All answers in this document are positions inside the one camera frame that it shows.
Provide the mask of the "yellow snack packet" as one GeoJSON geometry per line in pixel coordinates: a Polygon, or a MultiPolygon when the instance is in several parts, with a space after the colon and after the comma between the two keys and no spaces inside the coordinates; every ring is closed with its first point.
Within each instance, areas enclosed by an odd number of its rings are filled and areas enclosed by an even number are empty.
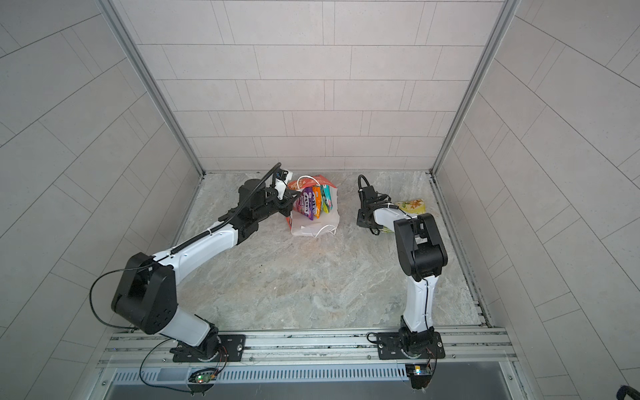
{"type": "Polygon", "coordinates": [[[422,199],[399,201],[399,202],[396,202],[396,205],[402,211],[412,216],[418,216],[420,214],[426,213],[427,211],[425,202],[422,199]]]}

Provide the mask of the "red paper gift bag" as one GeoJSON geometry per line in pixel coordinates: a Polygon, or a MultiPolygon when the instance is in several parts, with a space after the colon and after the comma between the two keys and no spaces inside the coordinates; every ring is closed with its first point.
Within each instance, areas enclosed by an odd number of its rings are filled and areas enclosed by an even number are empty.
{"type": "Polygon", "coordinates": [[[293,236],[317,238],[336,234],[340,215],[335,184],[323,175],[303,175],[291,181],[288,188],[300,194],[287,217],[293,236]]]}

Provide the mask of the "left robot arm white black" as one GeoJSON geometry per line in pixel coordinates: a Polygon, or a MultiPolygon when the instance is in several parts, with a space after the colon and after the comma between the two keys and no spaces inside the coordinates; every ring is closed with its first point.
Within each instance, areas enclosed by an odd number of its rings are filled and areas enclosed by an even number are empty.
{"type": "Polygon", "coordinates": [[[178,305],[178,285],[190,273],[258,231],[261,221],[293,210],[298,192],[288,188],[290,173],[280,168],[271,177],[250,179],[238,190],[238,206],[204,232],[180,245],[128,260],[111,309],[146,334],[177,341],[176,362],[207,362],[221,355],[218,328],[178,305]]]}

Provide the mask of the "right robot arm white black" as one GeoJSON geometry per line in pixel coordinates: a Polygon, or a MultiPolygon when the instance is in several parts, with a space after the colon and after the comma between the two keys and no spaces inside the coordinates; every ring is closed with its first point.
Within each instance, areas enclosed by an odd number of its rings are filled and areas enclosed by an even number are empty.
{"type": "Polygon", "coordinates": [[[445,357],[440,333],[433,326],[433,300],[448,254],[433,215],[412,215],[391,203],[365,176],[358,176],[357,225],[375,235],[388,229],[395,235],[398,261],[407,276],[407,302],[397,333],[376,333],[381,359],[427,360],[445,357]]]}

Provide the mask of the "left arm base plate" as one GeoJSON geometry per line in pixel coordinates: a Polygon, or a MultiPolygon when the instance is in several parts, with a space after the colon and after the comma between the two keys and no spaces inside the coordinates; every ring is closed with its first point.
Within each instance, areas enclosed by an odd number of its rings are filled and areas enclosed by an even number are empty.
{"type": "Polygon", "coordinates": [[[197,346],[179,342],[169,351],[174,363],[239,362],[243,356],[246,336],[241,334],[215,334],[197,346]]]}

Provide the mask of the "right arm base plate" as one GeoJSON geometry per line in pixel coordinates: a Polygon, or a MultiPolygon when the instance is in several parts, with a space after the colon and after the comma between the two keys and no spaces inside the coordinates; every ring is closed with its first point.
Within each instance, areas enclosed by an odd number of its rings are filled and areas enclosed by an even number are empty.
{"type": "Polygon", "coordinates": [[[421,333],[409,331],[375,333],[375,344],[381,360],[443,359],[446,353],[440,333],[430,329],[421,333]]]}

